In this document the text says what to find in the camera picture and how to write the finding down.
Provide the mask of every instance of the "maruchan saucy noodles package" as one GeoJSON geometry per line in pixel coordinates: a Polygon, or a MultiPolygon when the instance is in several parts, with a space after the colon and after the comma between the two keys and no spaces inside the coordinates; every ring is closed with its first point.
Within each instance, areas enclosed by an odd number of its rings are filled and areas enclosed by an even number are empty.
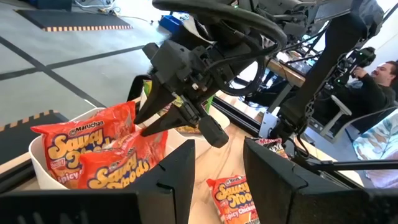
{"type": "Polygon", "coordinates": [[[208,179],[206,182],[224,224],[260,223],[245,176],[208,179]]]}
{"type": "Polygon", "coordinates": [[[251,138],[260,146],[264,146],[266,149],[271,150],[272,152],[282,156],[285,159],[289,159],[287,156],[284,147],[282,146],[282,139],[262,139],[262,138],[251,138]]]}
{"type": "Polygon", "coordinates": [[[122,189],[155,167],[165,154],[167,131],[147,137],[124,136],[97,151],[80,156],[79,189],[122,189]]]}
{"type": "Polygon", "coordinates": [[[122,103],[99,111],[85,121],[31,127],[43,134],[50,175],[69,189],[78,187],[80,156],[101,150],[113,140],[135,131],[136,104],[122,103]]]}

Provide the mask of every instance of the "yellow and black stripe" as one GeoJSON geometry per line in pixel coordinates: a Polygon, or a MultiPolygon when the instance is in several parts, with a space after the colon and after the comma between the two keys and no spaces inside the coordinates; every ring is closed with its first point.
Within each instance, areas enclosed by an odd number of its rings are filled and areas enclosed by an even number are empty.
{"type": "Polygon", "coordinates": [[[39,119],[40,117],[47,116],[49,114],[55,114],[55,113],[59,113],[59,112],[56,111],[56,110],[48,110],[48,111],[41,112],[39,114],[35,114],[35,115],[30,116],[28,118],[24,118],[24,119],[21,119],[19,121],[13,122],[11,124],[6,124],[5,126],[0,126],[0,132],[6,131],[6,130],[8,130],[10,128],[15,128],[18,125],[26,124],[29,121],[33,121],[35,119],[39,119]]]}
{"type": "Polygon", "coordinates": [[[46,27],[46,32],[65,32],[65,31],[90,31],[90,30],[112,30],[112,29],[132,29],[132,26],[74,26],[74,27],[46,27]]]}

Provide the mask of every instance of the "black floor mat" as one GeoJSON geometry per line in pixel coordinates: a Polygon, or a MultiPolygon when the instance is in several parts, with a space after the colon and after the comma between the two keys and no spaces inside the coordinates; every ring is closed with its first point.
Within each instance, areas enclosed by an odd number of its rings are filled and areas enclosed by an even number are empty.
{"type": "Polygon", "coordinates": [[[68,121],[56,111],[46,111],[41,114],[19,120],[15,123],[0,126],[0,165],[27,153],[30,142],[39,134],[30,127],[41,124],[54,124],[68,121]]]}
{"type": "Polygon", "coordinates": [[[132,29],[130,24],[116,16],[41,10],[17,10],[17,12],[47,32],[132,29]]]}

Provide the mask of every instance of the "blue object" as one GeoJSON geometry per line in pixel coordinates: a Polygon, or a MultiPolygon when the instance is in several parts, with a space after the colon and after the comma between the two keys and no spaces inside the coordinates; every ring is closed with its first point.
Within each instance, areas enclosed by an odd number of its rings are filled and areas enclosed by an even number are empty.
{"type": "Polygon", "coordinates": [[[180,26],[182,26],[182,21],[174,16],[167,15],[160,20],[159,25],[174,34],[180,29],[180,26]]]}

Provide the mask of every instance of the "concrete floor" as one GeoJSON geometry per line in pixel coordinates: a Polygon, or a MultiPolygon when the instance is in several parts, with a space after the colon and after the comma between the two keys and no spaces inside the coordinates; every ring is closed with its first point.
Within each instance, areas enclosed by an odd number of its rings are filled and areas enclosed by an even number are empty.
{"type": "MultiPolygon", "coordinates": [[[[134,27],[131,30],[44,32],[14,11],[20,8],[0,3],[0,21],[7,21],[0,22],[0,37],[44,65],[161,42],[169,34],[157,25],[133,18],[123,18],[134,27]]],[[[0,55],[0,80],[4,73],[34,68],[1,44],[0,55]]],[[[136,50],[54,72],[100,103],[111,106],[126,100],[134,77],[146,73],[149,67],[142,50],[136,50]]],[[[43,72],[2,80],[0,93],[0,126],[45,110],[58,110],[72,119],[93,107],[43,72]]]]}

